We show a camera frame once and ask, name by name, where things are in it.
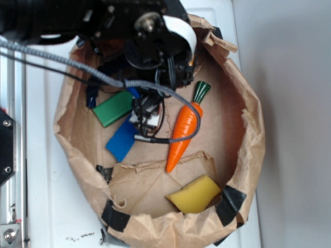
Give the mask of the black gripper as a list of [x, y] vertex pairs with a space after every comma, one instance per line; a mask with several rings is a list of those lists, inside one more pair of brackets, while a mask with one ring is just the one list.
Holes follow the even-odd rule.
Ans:
[[96, 54], [105, 55], [105, 44], [119, 40], [142, 78], [160, 73], [159, 82], [173, 89], [193, 80], [196, 36], [180, 1], [88, 1], [87, 12]]

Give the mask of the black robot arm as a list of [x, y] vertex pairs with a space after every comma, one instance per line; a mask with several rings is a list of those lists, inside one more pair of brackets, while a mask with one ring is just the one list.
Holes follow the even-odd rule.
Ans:
[[191, 83], [197, 38], [180, 1], [1, 1], [1, 35], [22, 44], [119, 39], [144, 79]]

